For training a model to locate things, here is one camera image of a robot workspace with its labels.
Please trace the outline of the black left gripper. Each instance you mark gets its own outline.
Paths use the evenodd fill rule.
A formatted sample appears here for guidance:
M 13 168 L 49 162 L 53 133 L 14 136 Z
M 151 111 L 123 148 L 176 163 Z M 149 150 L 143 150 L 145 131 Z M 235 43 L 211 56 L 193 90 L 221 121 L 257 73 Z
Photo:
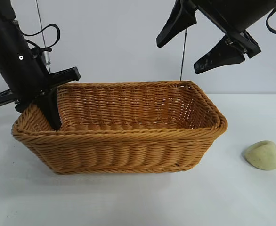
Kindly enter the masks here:
M 76 67 L 49 73 L 41 59 L 42 50 L 30 49 L 19 27 L 0 17 L 0 74 L 9 89 L 0 93 L 0 106 L 14 102 L 22 113 L 36 105 L 52 129 L 59 130 L 57 87 L 80 79 Z

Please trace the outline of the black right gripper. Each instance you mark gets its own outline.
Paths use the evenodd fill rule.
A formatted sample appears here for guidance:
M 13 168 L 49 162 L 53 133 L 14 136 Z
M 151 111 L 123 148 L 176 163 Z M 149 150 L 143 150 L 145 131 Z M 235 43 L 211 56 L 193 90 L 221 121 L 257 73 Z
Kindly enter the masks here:
M 221 66 L 242 63 L 261 52 L 247 29 L 276 8 L 276 0 L 176 0 L 171 14 L 156 38 L 162 48 L 183 30 L 197 23 L 199 9 L 225 36 L 207 54 L 194 63 L 196 74 Z

